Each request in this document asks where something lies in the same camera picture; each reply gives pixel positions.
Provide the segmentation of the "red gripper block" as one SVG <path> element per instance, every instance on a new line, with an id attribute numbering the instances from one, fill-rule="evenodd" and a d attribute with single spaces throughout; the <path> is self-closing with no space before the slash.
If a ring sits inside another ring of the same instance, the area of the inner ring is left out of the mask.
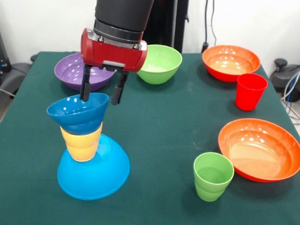
<path id="1" fill-rule="evenodd" d="M 81 56 L 87 65 L 83 68 L 80 99 L 88 101 L 91 92 L 90 70 L 92 66 L 122 68 L 120 79 L 114 87 L 112 105 L 120 104 L 125 83 L 128 79 L 128 72 L 138 72 L 146 59 L 148 46 L 145 41 L 140 41 L 137 48 L 133 44 L 122 43 L 108 38 L 99 41 L 101 36 L 93 30 L 85 28 L 81 37 Z"/>

